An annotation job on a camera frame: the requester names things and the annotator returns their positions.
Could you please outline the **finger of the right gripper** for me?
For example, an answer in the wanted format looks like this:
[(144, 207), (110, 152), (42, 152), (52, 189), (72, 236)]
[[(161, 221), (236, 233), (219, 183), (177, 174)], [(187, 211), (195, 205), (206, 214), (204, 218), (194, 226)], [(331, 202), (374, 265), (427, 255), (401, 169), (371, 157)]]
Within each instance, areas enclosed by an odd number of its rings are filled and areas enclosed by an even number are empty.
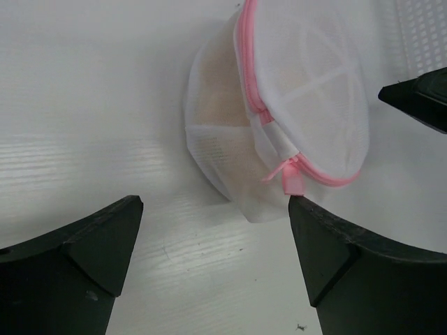
[(383, 87), (378, 99), (440, 133), (446, 133), (446, 68)]

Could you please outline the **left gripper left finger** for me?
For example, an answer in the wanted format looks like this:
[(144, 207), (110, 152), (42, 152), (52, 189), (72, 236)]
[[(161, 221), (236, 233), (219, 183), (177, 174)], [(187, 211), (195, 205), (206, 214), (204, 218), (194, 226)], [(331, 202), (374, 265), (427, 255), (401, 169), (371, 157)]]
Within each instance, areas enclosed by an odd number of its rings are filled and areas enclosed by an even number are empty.
[(2, 334), (105, 334), (143, 213), (128, 195), (39, 237), (1, 249)]

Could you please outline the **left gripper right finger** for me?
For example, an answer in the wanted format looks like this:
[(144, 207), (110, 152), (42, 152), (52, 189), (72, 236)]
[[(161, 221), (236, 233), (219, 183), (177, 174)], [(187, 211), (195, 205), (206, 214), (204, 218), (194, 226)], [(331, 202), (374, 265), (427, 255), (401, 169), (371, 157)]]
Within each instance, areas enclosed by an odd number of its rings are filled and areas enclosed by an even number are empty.
[(324, 334), (445, 334), (446, 255), (383, 237), (302, 196), (288, 212)]

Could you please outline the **white mesh pink-trimmed laundry bag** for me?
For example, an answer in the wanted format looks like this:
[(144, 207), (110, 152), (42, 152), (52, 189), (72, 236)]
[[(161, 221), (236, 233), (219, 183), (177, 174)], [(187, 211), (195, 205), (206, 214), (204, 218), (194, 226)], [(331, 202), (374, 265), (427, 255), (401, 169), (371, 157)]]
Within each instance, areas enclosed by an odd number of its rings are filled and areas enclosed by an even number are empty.
[[(353, 23), (340, 1), (244, 1), (199, 49), (185, 91), (186, 144), (210, 183), (251, 223), (283, 218), (292, 196), (355, 181), (369, 149), (369, 104)], [(251, 135), (249, 175), (200, 158), (200, 63), (234, 51)]]

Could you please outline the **beige bra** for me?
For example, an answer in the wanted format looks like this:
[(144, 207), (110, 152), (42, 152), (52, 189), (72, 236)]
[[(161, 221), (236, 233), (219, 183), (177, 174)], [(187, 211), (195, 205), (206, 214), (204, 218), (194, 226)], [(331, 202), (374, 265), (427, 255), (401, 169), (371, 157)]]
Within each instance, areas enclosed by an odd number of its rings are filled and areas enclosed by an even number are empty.
[(200, 63), (200, 94), (194, 121), (200, 158), (224, 175), (249, 175), (251, 135), (234, 51), (206, 54)]

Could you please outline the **white perforated plastic basket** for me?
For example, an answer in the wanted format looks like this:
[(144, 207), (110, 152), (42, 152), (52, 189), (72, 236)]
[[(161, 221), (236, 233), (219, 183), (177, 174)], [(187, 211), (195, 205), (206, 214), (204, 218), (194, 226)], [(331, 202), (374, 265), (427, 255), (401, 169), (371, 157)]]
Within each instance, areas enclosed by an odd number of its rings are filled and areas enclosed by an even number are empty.
[(410, 77), (446, 67), (446, 1), (396, 1)]

